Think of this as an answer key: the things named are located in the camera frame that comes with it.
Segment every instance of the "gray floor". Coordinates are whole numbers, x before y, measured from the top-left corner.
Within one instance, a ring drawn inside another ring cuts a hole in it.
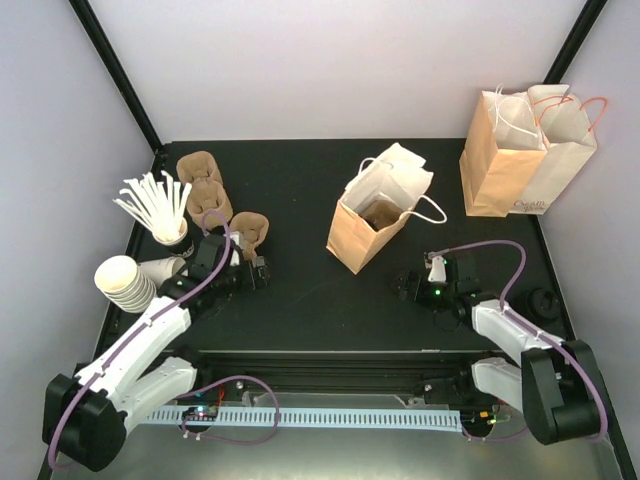
[[[233,433],[255,438],[261,431]],[[237,447],[185,440],[177,428],[143,425],[102,472],[78,467],[53,479],[613,480],[620,476],[612,455],[607,445],[584,440],[544,447],[528,436],[496,445],[450,433],[382,430],[282,429],[266,444]]]

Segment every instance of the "perforated white rail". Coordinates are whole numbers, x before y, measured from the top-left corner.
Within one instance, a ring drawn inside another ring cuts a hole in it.
[[[142,422],[148,425],[180,425],[189,406],[164,406]],[[221,407],[214,420],[188,420],[187,425],[270,427],[274,408]],[[460,432],[460,412],[445,410],[381,410],[344,408],[281,408],[280,427],[374,428]]]

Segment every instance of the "stack of cups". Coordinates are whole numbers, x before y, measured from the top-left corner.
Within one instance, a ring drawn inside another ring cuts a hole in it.
[[[144,312],[156,296],[156,286],[140,271],[136,261],[126,255],[102,262],[93,280],[104,296],[125,312]]]

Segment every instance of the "paper bag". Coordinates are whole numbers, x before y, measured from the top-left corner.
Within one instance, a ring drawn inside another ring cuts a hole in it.
[[[545,153],[526,93],[482,92],[460,159],[467,215],[505,217]]]
[[[371,164],[363,168],[367,161]],[[377,158],[364,160],[358,175],[348,183],[336,205],[327,249],[353,273],[358,273],[398,233],[409,215],[431,223],[447,221],[442,209],[424,195],[433,178],[432,172],[422,168],[424,164],[424,158],[395,143]],[[443,219],[433,220],[414,212],[421,198],[434,205]],[[372,227],[361,215],[374,202],[391,202],[398,207],[401,213],[397,220],[379,230]]]
[[[575,95],[566,95],[568,89],[569,85],[537,85],[527,91],[542,128],[547,154],[513,204],[512,213],[546,212],[598,148],[593,127],[600,116],[592,125],[584,106],[602,100],[602,115],[606,99],[595,97],[583,104]]]

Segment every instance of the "white paper bag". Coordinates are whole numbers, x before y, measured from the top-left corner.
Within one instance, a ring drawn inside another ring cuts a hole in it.
[[[584,104],[566,95],[569,85],[537,85],[527,93],[542,128],[547,153],[536,173],[514,203],[511,213],[541,215],[547,211],[573,177],[587,163],[598,145]]]
[[[329,230],[327,249],[353,273],[358,273],[376,253],[404,226],[409,215],[431,223],[444,223],[447,216],[424,193],[433,173],[424,170],[424,158],[395,143],[375,159],[360,164],[358,175],[338,200]],[[424,198],[442,214],[433,220],[413,210]],[[376,200],[387,200],[402,210],[395,223],[374,230],[361,216]]]

